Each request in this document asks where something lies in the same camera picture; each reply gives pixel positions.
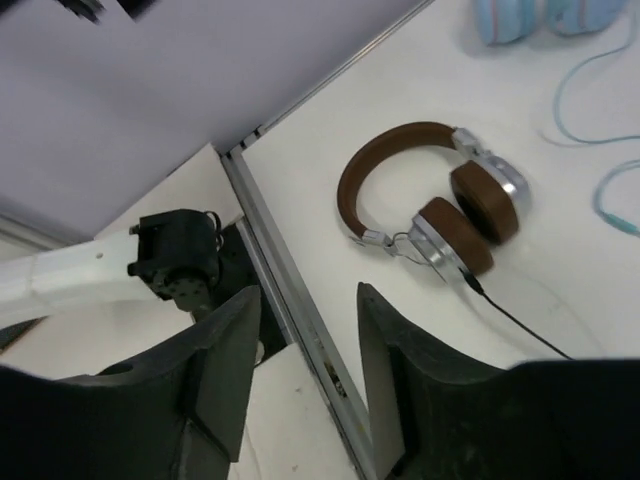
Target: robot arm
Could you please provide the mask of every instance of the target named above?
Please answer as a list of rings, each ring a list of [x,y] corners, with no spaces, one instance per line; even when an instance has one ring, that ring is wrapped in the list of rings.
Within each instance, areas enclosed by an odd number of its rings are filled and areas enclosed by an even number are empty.
[[[220,221],[193,210],[143,217],[129,231],[0,264],[0,328],[121,300],[213,310]]]

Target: brown ear cushion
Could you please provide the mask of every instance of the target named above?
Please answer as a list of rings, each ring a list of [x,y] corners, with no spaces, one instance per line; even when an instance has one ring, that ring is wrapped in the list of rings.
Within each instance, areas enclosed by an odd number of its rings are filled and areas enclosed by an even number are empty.
[[[469,161],[451,172],[450,182],[460,208],[485,238],[502,244],[516,234],[519,223],[511,197],[484,168]]]
[[[458,254],[474,275],[482,275],[493,267],[489,245],[456,207],[436,197],[420,210],[420,215]]]

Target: headphone cable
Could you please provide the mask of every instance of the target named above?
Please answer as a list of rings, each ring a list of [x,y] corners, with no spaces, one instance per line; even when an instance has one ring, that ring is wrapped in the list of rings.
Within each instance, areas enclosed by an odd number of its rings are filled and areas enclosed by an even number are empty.
[[[499,311],[502,315],[507,317],[509,320],[511,320],[517,326],[519,326],[522,330],[527,332],[529,335],[531,335],[533,338],[535,338],[539,342],[541,342],[544,345],[546,345],[547,347],[549,347],[551,350],[556,352],[561,357],[566,358],[567,360],[573,360],[573,358],[571,358],[569,355],[564,353],[562,350],[560,350],[558,347],[553,345],[551,342],[549,342],[549,341],[545,340],[544,338],[542,338],[540,335],[538,335],[536,332],[531,330],[529,327],[527,327],[524,323],[522,323],[516,317],[511,315],[507,310],[505,310],[500,305],[498,305],[496,302],[494,302],[491,299],[491,297],[489,297],[489,295],[487,295],[487,293],[484,291],[484,288],[482,287],[482,285],[480,284],[480,282],[478,281],[478,279],[474,275],[472,275],[471,273],[465,273],[465,272],[462,272],[462,271],[461,271],[461,273],[464,276],[465,282],[467,282],[467,285],[469,285],[469,288],[471,288],[471,290],[473,290],[478,295],[480,295],[482,298],[484,298],[489,305],[491,305],[493,308],[495,308],[497,311]]]

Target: silver ear cup housing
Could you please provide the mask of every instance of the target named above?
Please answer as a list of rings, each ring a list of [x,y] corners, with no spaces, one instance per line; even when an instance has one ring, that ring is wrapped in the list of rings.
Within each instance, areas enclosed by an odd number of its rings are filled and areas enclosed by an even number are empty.
[[[408,239],[429,266],[448,284],[464,280],[469,269],[455,250],[421,215],[413,217]]]
[[[475,157],[473,161],[486,170],[509,195],[518,217],[518,223],[522,225],[533,206],[531,187],[524,175],[504,158],[491,153]]]

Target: wire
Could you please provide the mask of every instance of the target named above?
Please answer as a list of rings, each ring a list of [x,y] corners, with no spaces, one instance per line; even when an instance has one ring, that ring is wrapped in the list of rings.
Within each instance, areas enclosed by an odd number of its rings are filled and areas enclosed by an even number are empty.
[[[562,120],[562,112],[561,112],[561,103],[562,96],[566,90],[567,84],[573,79],[573,77],[586,65],[589,63],[599,60],[604,57],[608,57],[609,55],[614,55],[616,53],[621,53],[631,47],[638,38],[638,19],[636,16],[636,12],[633,11],[631,13],[631,21],[629,25],[629,35],[627,36],[627,40],[625,43],[613,50],[609,50],[608,52],[601,53],[599,55],[594,55],[592,57],[583,60],[578,63],[575,67],[573,67],[569,72],[565,75],[565,77],[560,81],[558,88],[556,89],[554,98],[553,98],[553,119],[555,121],[556,127],[565,137],[574,142],[583,143],[587,145],[604,145],[609,143],[617,143],[617,142],[625,142],[627,140],[640,140],[640,135],[624,135],[619,137],[611,137],[611,138],[602,138],[602,139],[586,139],[580,138],[569,131],[566,127],[564,121]],[[616,230],[629,234],[640,236],[640,228],[638,228],[633,223],[625,220],[624,218],[619,217],[613,213],[607,212],[604,210],[602,206],[602,197],[604,195],[604,191],[608,187],[611,180],[613,180],[618,175],[621,175],[630,170],[634,170],[636,168],[640,168],[640,160],[631,160],[629,162],[625,162],[617,167],[614,167],[610,170],[603,178],[598,182],[596,186],[592,200],[591,206],[593,211],[610,227],[615,228]]]
[[[213,228],[216,231],[216,246],[218,247],[218,250],[220,250],[224,245],[224,235],[222,234],[222,220],[220,219],[220,215],[212,210],[207,210],[204,213],[213,220]]]
[[[398,243],[398,237],[401,237],[401,236],[409,237],[409,233],[408,233],[408,232],[398,232],[398,233],[395,233],[395,234],[393,235],[393,237],[391,237],[391,245],[395,245],[396,243]],[[410,256],[409,256],[409,255],[407,255],[406,253],[400,253],[400,252],[398,252],[398,253],[396,253],[396,254],[395,254],[395,256],[396,256],[396,257],[406,258],[407,260],[409,260],[410,262],[415,263],[416,265],[421,265],[421,266],[425,266],[425,265],[426,265],[426,266],[429,266],[429,263],[427,263],[427,262],[421,262],[421,261],[419,261],[419,260],[416,260],[415,258],[410,257]]]
[[[567,137],[570,140],[573,140],[574,142],[586,143],[588,145],[604,145],[607,143],[624,142],[627,140],[640,140],[640,135],[623,135],[620,137],[602,138],[602,139],[596,139],[596,140],[580,138],[574,135],[573,133],[571,133],[569,129],[567,129],[564,121],[562,120],[562,112],[560,109],[561,103],[562,103],[561,102],[562,96],[564,95],[567,84],[573,79],[573,77],[580,70],[582,70],[583,67],[585,67],[586,65],[588,65],[589,63],[595,60],[608,57],[609,55],[615,55],[616,53],[624,52],[626,49],[628,49],[631,45],[633,45],[636,42],[637,38],[638,38],[638,19],[636,17],[636,12],[634,11],[631,13],[629,35],[627,37],[627,40],[622,46],[618,48],[614,48],[613,50],[609,50],[608,52],[594,55],[592,57],[587,58],[586,60],[583,60],[582,62],[578,63],[575,67],[573,67],[571,70],[569,70],[569,73],[567,73],[564,76],[564,78],[560,81],[560,84],[556,88],[555,95],[553,96],[553,119],[555,121],[556,126],[558,127],[558,130],[560,130],[560,133],[562,133],[565,137]]]
[[[593,211],[611,227],[629,235],[640,236],[640,228],[618,215],[607,212],[602,205],[604,192],[609,183],[617,176],[630,170],[635,170],[636,168],[640,168],[640,160],[631,160],[609,170],[609,172],[598,182],[598,185],[593,192],[591,206]]]
[[[465,281],[467,282],[467,285],[469,285],[469,288],[471,288],[471,290],[473,290],[478,295],[480,295],[482,298],[484,298],[489,305],[491,305],[493,308],[498,310],[501,314],[503,314],[505,317],[507,317],[513,323],[518,325],[522,330],[527,332],[529,335],[531,335],[533,338],[535,338],[539,342],[541,342],[544,345],[546,345],[547,347],[549,347],[551,350],[556,352],[561,357],[566,358],[567,360],[573,360],[573,358],[571,358],[569,355],[564,353],[562,350],[560,350],[558,347],[553,345],[551,342],[549,342],[549,341],[545,340],[544,338],[542,338],[540,335],[538,335],[536,332],[531,330],[529,327],[527,327],[524,323],[522,323],[516,317],[511,315],[507,310],[505,310],[500,305],[498,305],[496,302],[494,302],[491,299],[491,297],[489,297],[489,295],[487,295],[487,293],[484,291],[484,288],[482,287],[482,285],[480,284],[480,282],[478,281],[478,279],[474,275],[472,275],[470,273],[465,273],[462,270],[461,270],[461,273],[462,273]]]

